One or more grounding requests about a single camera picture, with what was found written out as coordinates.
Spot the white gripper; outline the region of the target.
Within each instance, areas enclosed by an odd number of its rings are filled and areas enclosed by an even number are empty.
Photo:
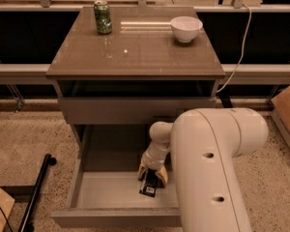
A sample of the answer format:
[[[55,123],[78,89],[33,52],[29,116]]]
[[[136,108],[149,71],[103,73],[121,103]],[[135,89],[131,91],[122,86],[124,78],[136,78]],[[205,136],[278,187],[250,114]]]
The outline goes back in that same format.
[[[153,157],[148,151],[142,155],[141,162],[138,168],[137,178],[139,181],[144,179],[144,175],[148,169],[157,170],[155,175],[158,177],[158,187],[165,188],[168,183],[168,175],[164,167],[166,154]]]

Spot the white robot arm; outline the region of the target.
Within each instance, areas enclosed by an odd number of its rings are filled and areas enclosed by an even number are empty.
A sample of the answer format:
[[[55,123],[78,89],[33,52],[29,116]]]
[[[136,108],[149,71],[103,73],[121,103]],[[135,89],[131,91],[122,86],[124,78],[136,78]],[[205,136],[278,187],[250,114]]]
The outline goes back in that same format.
[[[199,108],[174,122],[150,127],[140,180],[148,171],[168,181],[171,157],[183,232],[252,232],[233,167],[233,158],[264,146],[269,129],[250,108]]]

